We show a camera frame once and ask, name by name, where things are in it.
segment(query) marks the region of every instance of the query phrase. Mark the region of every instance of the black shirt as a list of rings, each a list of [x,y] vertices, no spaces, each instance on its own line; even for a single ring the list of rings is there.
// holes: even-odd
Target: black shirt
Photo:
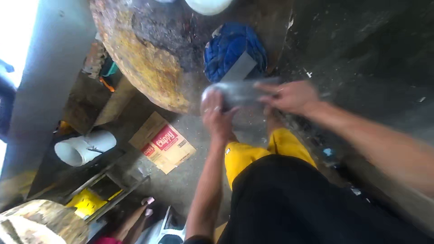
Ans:
[[[434,242],[414,226],[330,184],[299,158],[260,158],[232,186],[230,218],[220,244]],[[212,241],[196,236],[185,243]]]

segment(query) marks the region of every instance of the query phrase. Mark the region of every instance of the hand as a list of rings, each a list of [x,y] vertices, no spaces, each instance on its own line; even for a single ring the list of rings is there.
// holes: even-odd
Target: hand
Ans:
[[[211,134],[211,139],[226,143],[232,134],[232,118],[238,108],[222,113],[223,96],[218,91],[209,91],[202,101],[201,113],[204,126]]]
[[[260,97],[261,102],[285,112],[305,115],[319,102],[316,90],[307,81],[294,81],[282,85],[258,83],[255,87],[274,94]]]

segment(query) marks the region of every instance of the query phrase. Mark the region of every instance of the white bucket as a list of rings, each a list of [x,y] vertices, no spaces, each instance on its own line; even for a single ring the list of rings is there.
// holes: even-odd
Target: white bucket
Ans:
[[[58,142],[54,145],[54,151],[62,161],[78,167],[101,155],[100,152],[88,150],[89,148],[106,152],[114,146],[116,146],[116,138],[113,134],[101,130]]]
[[[225,10],[232,0],[185,0],[194,11],[203,15],[214,15]]]

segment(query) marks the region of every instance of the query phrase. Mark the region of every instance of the blue clothing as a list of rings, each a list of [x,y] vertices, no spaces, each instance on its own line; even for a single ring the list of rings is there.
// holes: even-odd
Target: blue clothing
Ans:
[[[254,72],[265,73],[266,52],[254,30],[236,22],[220,26],[205,47],[205,75],[208,80],[212,83],[219,82],[244,51],[257,62]]]

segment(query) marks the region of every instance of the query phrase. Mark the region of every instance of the green object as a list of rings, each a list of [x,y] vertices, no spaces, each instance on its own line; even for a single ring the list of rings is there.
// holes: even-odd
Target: green object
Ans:
[[[102,76],[103,77],[110,76],[110,75],[116,73],[116,71],[118,71],[118,66],[116,65],[115,62],[113,62],[112,65],[110,66],[110,68],[108,69],[108,71],[106,73],[103,73]]]
[[[118,71],[118,66],[116,63],[112,60],[110,56],[105,59],[104,64],[101,67],[101,72],[99,73],[100,76],[107,77],[110,76]]]

